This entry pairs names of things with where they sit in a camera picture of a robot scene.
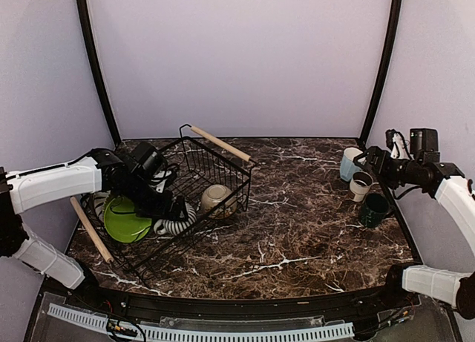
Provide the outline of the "dark green mug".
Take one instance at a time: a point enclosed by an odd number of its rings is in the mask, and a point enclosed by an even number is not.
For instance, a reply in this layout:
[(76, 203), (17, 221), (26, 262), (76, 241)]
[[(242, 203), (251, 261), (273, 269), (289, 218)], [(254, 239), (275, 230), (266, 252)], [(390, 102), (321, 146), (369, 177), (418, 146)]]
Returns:
[(361, 206), (358, 221), (366, 228), (376, 228), (389, 217), (391, 206), (386, 197), (378, 193), (368, 194)]

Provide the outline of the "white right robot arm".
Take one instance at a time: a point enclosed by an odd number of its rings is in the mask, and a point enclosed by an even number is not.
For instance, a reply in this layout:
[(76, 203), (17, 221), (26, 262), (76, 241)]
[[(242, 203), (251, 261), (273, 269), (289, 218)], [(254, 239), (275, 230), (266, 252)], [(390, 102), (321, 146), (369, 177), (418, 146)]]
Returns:
[[(433, 208), (463, 239), (462, 247), (474, 255), (474, 180), (452, 162), (441, 159), (439, 134), (434, 128), (411, 128), (408, 137), (394, 129), (386, 132), (386, 148), (370, 146), (352, 160), (361, 170), (375, 174), (388, 189), (400, 188), (400, 199), (419, 190)], [(421, 263), (399, 263), (390, 268), (379, 290), (379, 302), (393, 308), (408, 294), (440, 301), (466, 320), (474, 319), (474, 270), (442, 267), (433, 258)]]

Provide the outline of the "striped round mug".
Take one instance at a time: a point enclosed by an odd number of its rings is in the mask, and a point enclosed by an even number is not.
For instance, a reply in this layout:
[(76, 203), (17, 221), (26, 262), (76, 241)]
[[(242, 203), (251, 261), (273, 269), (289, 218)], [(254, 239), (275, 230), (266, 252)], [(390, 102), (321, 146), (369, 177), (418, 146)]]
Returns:
[(158, 235), (171, 234), (172, 236), (182, 233), (197, 221), (196, 211), (189, 203), (186, 203), (186, 213), (188, 214), (188, 219), (185, 221), (158, 220), (153, 226), (154, 233)]

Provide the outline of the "white steel tumbler cup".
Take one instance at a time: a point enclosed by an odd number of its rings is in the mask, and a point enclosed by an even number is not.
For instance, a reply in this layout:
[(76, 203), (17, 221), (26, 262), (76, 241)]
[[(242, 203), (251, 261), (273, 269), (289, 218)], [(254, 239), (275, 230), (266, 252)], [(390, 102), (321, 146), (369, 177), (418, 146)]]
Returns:
[(373, 178), (370, 174), (358, 171), (355, 172), (350, 181), (350, 187), (348, 191), (349, 198), (356, 203), (360, 203), (369, 193), (373, 185)]

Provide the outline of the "light blue faceted mug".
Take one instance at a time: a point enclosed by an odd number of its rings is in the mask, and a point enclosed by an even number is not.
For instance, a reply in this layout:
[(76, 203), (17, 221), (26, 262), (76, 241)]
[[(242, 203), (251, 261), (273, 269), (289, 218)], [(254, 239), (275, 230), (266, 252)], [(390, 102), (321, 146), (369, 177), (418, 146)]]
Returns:
[(350, 182), (356, 172), (362, 171), (361, 168), (353, 163), (353, 160), (362, 153), (363, 151), (354, 147), (346, 148), (344, 150), (339, 171), (340, 178), (343, 181)]

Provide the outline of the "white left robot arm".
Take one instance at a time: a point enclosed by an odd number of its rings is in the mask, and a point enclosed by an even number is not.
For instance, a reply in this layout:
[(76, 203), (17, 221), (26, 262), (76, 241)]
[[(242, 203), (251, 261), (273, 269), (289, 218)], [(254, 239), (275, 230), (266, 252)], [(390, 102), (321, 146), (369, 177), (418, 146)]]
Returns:
[(30, 171), (1, 172), (1, 256), (13, 257), (58, 281), (89, 309), (99, 309), (105, 294), (78, 261), (58, 251), (27, 227), (22, 213), (79, 194), (110, 192), (130, 200), (133, 213), (155, 228), (179, 234), (196, 222), (184, 197), (168, 190), (176, 171), (148, 142), (131, 153), (94, 148), (80, 158)]

